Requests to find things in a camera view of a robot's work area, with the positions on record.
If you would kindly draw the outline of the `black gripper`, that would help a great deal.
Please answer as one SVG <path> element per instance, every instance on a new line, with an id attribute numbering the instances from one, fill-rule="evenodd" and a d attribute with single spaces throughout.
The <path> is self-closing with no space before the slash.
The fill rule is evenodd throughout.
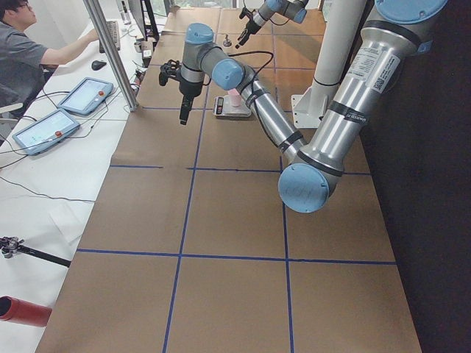
<path id="1" fill-rule="evenodd" d="M 244 31 L 238 37 L 238 42 L 235 45 L 236 49 L 241 48 L 249 39 L 250 35 L 257 34 L 263 26 L 263 17 L 260 16 L 260 13 L 245 13 L 244 17 L 248 19 L 248 22 L 246 23 Z"/>
<path id="2" fill-rule="evenodd" d="M 180 69 L 178 77 L 180 78 L 179 90 L 181 94 L 184 95 L 179 120 L 181 125 L 186 125 L 186 120 L 188 120 L 192 110 L 194 98 L 199 96 L 202 92 L 205 73 L 203 71 Z"/>

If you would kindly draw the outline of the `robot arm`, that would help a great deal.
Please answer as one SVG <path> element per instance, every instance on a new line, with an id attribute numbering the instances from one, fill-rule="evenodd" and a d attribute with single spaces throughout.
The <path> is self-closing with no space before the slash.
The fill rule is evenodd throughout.
<path id="1" fill-rule="evenodd" d="M 270 141 L 288 158 L 278 181 L 283 203 L 298 213 L 321 209 L 344 173 L 344 158 L 402 61 L 431 47 L 431 29 L 444 1 L 376 1 L 365 21 L 360 4 L 347 2 L 348 14 L 335 7 L 325 32 L 312 85 L 294 99 L 288 119 L 255 70 L 223 52 L 213 30 L 193 23 L 185 34 L 176 80 L 183 96 L 180 123 L 186 124 L 205 77 L 235 90 L 258 118 Z M 361 23 L 362 44 L 346 72 L 347 47 Z"/>
<path id="2" fill-rule="evenodd" d="M 248 22 L 237 39 L 237 47 L 243 46 L 251 35 L 257 34 L 275 14 L 301 24 L 307 14 L 306 6 L 307 1 L 268 0 L 257 10 L 251 11 L 244 7 L 239 18 L 248 18 Z M 316 62 L 316 83 L 326 87 L 340 83 L 365 6 L 365 1 L 334 1 L 331 5 Z"/>

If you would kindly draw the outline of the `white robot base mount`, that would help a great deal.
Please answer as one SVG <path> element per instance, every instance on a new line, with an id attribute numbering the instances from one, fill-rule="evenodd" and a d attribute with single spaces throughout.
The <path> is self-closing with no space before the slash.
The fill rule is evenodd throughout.
<path id="1" fill-rule="evenodd" d="M 310 88 L 302 95 L 291 96 L 294 125 L 298 129 L 316 129 L 327 109 L 329 96 Z"/>

